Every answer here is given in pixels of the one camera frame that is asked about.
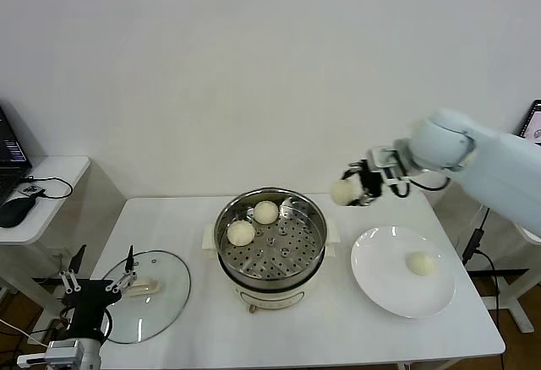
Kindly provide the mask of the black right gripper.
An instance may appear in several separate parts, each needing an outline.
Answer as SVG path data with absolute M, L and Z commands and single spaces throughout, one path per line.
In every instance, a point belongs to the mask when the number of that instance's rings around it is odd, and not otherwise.
M 369 169 L 366 160 L 360 160 L 348 165 L 343 172 L 342 179 L 348 179 L 354 175 L 359 175 L 363 194 L 350 201 L 347 206 L 369 206 L 382 194 L 383 179 L 379 172 Z

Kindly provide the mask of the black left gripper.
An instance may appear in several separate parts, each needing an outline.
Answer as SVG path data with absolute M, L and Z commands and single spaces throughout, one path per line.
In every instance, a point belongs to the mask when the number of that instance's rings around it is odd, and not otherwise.
M 108 307 L 121 300 L 121 292 L 136 279 L 134 271 L 134 246 L 131 245 L 122 275 L 112 280 L 81 280 L 77 274 L 85 255 L 86 246 L 82 245 L 71 258 L 67 270 L 58 275 L 66 294 L 63 301 L 66 308 L 73 309 L 68 329 L 63 338 L 107 340 L 112 332 L 112 315 Z

